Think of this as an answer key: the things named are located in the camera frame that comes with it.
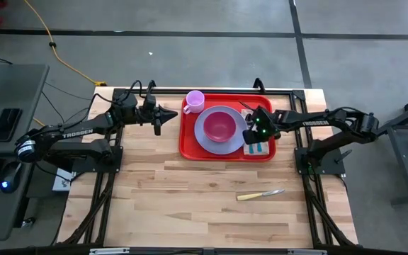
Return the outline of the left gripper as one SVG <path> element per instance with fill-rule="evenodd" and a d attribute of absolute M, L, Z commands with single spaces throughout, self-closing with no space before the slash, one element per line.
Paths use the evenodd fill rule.
<path fill-rule="evenodd" d="M 143 105 L 138 108 L 138 123 L 139 124 L 152 124 L 154 122 L 156 98 L 153 95 L 146 95 L 144 97 Z M 157 123 L 164 124 L 169 120 L 175 118 L 178 113 L 174 110 L 164 108 L 158 105 L 160 116 L 157 118 Z"/>

